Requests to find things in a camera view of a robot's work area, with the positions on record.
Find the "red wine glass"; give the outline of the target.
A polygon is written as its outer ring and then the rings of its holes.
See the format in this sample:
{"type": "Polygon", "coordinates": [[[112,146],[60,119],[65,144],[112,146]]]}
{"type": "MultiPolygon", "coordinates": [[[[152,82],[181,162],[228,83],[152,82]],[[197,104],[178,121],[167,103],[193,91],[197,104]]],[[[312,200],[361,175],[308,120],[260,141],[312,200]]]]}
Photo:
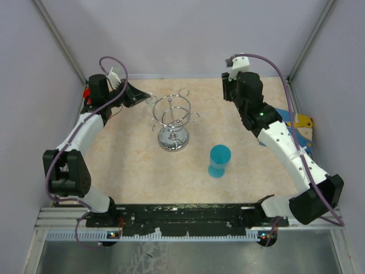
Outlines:
{"type": "Polygon", "coordinates": [[[85,88],[85,90],[83,91],[83,98],[84,98],[84,102],[83,102],[84,106],[86,106],[88,104],[91,104],[91,101],[90,101],[90,88],[89,87],[85,88]]]}

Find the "blue wine glass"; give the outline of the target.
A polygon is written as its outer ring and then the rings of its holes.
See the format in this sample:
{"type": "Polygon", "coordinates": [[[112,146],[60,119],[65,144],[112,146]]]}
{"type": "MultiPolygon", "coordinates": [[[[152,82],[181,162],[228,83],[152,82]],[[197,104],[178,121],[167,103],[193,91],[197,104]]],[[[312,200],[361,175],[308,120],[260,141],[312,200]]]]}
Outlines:
{"type": "Polygon", "coordinates": [[[214,146],[210,151],[209,175],[216,179],[223,177],[231,156],[232,153],[229,147],[223,144],[214,146]]]}

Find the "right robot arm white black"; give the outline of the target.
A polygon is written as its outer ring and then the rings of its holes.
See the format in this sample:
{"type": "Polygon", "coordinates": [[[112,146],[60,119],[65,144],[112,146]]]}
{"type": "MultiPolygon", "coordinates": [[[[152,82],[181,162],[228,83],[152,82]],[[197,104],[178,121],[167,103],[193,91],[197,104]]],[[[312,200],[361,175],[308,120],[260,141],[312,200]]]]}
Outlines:
{"type": "Polygon", "coordinates": [[[233,102],[244,127],[259,142],[266,145],[277,157],[295,183],[298,195],[271,196],[261,202],[267,217],[294,217],[307,225],[316,219],[328,221],[324,215],[331,213],[332,224],[344,226],[335,212],[344,186],[338,175],[329,175],[316,164],[298,143],[295,129],[288,129],[278,111],[263,99],[263,83],[258,74],[249,70],[249,58],[260,59],[279,75],[291,105],[289,88],[280,69],[270,60],[256,54],[238,53],[226,60],[231,69],[221,75],[223,97],[233,102]]]}

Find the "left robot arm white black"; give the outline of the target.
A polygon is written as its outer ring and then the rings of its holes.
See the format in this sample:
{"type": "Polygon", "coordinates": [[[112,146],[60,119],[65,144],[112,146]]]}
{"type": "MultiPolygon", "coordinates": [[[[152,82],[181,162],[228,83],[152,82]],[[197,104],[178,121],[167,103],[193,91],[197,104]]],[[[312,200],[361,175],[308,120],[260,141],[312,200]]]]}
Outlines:
{"type": "Polygon", "coordinates": [[[112,109],[131,108],[151,96],[113,71],[91,75],[80,117],[71,133],[54,150],[43,154],[46,194],[54,202],[77,202],[90,212],[113,211],[113,200],[92,186],[84,156],[112,116],[112,109]]]}

